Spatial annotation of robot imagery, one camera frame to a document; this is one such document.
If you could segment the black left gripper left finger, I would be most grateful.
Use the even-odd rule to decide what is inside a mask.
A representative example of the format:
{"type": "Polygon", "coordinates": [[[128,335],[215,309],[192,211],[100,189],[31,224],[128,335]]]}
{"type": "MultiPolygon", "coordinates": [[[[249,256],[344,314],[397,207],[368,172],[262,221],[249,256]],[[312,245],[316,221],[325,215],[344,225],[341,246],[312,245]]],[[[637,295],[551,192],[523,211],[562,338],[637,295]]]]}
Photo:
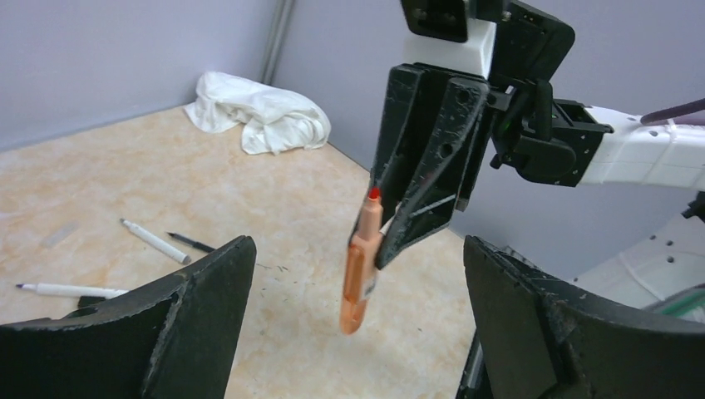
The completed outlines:
{"type": "Polygon", "coordinates": [[[239,236],[128,293],[1,327],[4,398],[221,398],[257,249],[239,236]]]}

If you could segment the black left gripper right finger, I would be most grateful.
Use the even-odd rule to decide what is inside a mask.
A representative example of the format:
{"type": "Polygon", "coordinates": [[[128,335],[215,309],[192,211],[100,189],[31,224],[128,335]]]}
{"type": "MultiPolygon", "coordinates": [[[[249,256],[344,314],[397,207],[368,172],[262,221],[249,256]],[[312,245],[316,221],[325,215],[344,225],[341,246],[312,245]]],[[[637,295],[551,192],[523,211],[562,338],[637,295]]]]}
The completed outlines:
{"type": "Polygon", "coordinates": [[[476,324],[459,398],[701,398],[704,326],[590,293],[465,239],[476,324]]]}

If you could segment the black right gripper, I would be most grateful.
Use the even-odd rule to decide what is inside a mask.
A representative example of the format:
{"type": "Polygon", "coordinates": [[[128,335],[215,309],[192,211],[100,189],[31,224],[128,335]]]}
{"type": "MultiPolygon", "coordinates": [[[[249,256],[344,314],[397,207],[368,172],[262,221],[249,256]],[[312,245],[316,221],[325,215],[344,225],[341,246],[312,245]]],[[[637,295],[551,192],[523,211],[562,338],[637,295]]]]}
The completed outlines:
{"type": "Polygon", "coordinates": [[[409,54],[388,76],[370,186],[381,191],[385,268],[444,229],[486,147],[491,166],[574,187],[611,128],[557,100],[552,76],[574,29],[520,1],[404,1],[409,54]]]}

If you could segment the orange highlighter pen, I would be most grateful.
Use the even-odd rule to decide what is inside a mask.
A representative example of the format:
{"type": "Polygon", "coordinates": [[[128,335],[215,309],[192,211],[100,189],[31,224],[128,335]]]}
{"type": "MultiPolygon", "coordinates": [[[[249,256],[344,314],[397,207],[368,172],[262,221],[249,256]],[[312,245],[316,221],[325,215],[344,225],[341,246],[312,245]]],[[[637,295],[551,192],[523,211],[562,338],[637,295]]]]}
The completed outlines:
{"type": "Polygon", "coordinates": [[[381,191],[370,189],[349,241],[343,280],[339,327],[350,335],[362,325],[369,298],[377,283],[375,258],[382,242],[381,191]]]}

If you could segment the white purple-tip marker pen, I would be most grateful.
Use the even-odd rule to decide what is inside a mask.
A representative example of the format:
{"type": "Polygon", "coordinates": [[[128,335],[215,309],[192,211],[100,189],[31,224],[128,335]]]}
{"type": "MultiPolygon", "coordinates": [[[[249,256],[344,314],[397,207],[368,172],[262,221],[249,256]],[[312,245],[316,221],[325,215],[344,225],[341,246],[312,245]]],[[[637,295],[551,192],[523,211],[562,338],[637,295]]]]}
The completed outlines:
{"type": "Polygon", "coordinates": [[[15,287],[21,290],[34,292],[38,295],[67,298],[100,297],[105,299],[112,299],[121,296],[125,293],[128,293],[128,290],[125,289],[99,288],[54,283],[18,283],[15,285],[15,287]]]}

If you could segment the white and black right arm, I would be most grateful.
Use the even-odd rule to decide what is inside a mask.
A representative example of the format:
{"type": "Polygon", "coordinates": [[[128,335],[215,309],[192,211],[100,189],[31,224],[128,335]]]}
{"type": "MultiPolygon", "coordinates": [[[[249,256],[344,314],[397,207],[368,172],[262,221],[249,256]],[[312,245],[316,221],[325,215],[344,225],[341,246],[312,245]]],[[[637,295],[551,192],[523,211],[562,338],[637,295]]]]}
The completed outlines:
{"type": "Polygon", "coordinates": [[[377,272],[466,209],[491,166],[533,183],[704,189],[693,101],[646,116],[554,97],[574,29],[520,1],[404,1],[407,61],[388,75],[369,191],[350,239],[343,296],[365,305],[377,272]]]}

